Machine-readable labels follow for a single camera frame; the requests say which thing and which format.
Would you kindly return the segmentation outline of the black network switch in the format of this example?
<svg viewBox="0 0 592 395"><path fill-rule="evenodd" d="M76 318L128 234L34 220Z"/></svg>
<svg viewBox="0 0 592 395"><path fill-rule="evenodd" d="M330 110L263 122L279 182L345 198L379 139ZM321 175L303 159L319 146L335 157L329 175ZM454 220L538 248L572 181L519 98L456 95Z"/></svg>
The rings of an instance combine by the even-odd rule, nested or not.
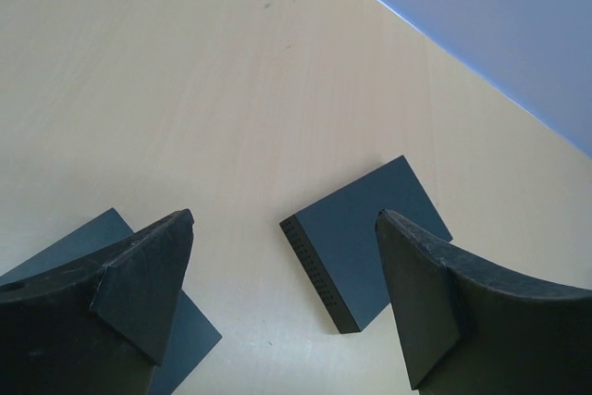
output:
<svg viewBox="0 0 592 395"><path fill-rule="evenodd" d="M452 239L404 156L279 224L341 334L363 331L389 305L375 233L383 209L396 211L444 241Z"/></svg>

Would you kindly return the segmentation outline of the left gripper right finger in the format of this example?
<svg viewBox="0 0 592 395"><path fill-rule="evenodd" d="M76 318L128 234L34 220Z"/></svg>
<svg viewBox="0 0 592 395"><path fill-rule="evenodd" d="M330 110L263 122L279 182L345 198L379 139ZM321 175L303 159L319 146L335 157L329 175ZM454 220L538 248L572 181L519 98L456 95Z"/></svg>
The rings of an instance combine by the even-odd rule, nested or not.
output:
<svg viewBox="0 0 592 395"><path fill-rule="evenodd" d="M413 390L590 392L589 290L494 264L391 210L376 238Z"/></svg>

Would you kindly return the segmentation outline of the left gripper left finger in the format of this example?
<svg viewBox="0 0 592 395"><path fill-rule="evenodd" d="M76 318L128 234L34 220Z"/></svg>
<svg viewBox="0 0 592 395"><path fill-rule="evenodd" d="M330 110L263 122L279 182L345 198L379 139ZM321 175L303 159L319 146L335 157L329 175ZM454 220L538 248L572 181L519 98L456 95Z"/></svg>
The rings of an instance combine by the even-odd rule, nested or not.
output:
<svg viewBox="0 0 592 395"><path fill-rule="evenodd" d="M1 287L4 394L145 394L191 257L178 210L122 241Z"/></svg>

